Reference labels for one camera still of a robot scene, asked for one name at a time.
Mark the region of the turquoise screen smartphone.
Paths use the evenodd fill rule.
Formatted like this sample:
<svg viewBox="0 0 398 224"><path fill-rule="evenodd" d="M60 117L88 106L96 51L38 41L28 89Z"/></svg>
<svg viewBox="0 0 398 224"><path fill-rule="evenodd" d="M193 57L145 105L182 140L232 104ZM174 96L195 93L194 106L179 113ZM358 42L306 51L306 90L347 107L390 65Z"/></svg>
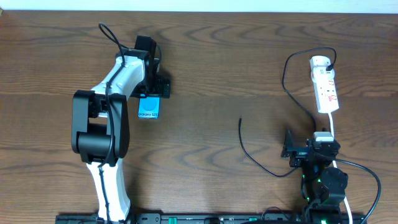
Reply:
<svg viewBox="0 0 398 224"><path fill-rule="evenodd" d="M141 98L139 100L138 118L140 119L158 119L160 108L159 97Z"/></svg>

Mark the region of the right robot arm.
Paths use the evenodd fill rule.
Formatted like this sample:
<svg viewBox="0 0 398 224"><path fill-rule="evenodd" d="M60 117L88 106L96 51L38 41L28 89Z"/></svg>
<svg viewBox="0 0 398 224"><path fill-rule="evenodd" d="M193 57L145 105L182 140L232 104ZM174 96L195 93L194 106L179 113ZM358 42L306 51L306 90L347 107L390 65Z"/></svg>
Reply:
<svg viewBox="0 0 398 224"><path fill-rule="evenodd" d="M304 147L294 144L289 130L281 157L290 159L289 166L302 170L302 193L308 204L300 219L305 223L342 223L340 203L346 197L348 175L333 166L340 144L327 131L315 132Z"/></svg>

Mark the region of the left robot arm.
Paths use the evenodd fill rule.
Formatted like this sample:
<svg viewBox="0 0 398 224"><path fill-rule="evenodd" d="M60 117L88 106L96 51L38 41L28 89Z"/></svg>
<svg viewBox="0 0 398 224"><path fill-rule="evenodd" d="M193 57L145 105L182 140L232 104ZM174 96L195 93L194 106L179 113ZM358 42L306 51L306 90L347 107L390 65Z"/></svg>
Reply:
<svg viewBox="0 0 398 224"><path fill-rule="evenodd" d="M73 96L71 145L92 174L99 201L97 222L129 221L131 201L123 172L131 136L127 102L139 99L141 119L159 117L160 99L169 98L171 86L159 74L161 58L156 41L139 35L134 48L121 47L101 83Z"/></svg>

